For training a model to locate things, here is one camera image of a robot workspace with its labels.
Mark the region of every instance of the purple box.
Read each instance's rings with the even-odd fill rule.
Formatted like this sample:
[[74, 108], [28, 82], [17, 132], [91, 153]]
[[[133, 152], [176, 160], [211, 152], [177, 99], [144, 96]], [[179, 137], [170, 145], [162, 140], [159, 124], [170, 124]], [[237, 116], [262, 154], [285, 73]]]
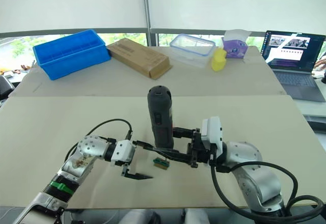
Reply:
[[242, 59], [245, 56], [246, 51], [248, 49], [248, 46], [245, 42], [242, 42], [240, 40], [224, 41], [223, 37], [222, 41], [224, 45], [223, 49], [227, 52], [227, 58]]

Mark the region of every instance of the white window shade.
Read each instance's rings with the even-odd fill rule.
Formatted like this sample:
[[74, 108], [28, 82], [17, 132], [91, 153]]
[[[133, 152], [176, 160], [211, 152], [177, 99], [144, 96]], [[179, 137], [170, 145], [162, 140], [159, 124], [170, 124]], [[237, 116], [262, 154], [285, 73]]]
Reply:
[[0, 0], [0, 33], [145, 28], [143, 0]]
[[325, 34], [326, 0], [149, 0], [154, 29]]

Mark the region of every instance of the laptop keyboard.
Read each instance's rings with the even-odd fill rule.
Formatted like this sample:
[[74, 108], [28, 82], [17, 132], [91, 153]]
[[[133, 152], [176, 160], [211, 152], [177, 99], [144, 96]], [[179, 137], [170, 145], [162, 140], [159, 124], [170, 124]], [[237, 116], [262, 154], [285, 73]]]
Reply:
[[307, 86], [314, 87], [315, 83], [310, 75], [290, 74], [276, 72], [275, 76], [281, 84], [294, 85], [294, 86]]

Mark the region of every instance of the blue plastic container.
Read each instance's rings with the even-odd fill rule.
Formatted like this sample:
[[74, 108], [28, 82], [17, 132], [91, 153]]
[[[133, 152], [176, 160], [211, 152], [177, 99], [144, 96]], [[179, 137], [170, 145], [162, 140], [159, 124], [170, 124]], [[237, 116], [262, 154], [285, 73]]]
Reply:
[[33, 51], [51, 80], [111, 59], [105, 43], [93, 30], [34, 46]]

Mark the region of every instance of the yellow object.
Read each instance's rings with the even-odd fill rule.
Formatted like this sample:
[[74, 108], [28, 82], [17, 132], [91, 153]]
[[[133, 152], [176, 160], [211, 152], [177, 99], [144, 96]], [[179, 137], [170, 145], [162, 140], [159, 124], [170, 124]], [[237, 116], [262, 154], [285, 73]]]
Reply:
[[213, 71], [222, 70], [226, 63], [226, 51], [222, 48], [216, 49], [211, 60], [212, 60], [212, 69]]

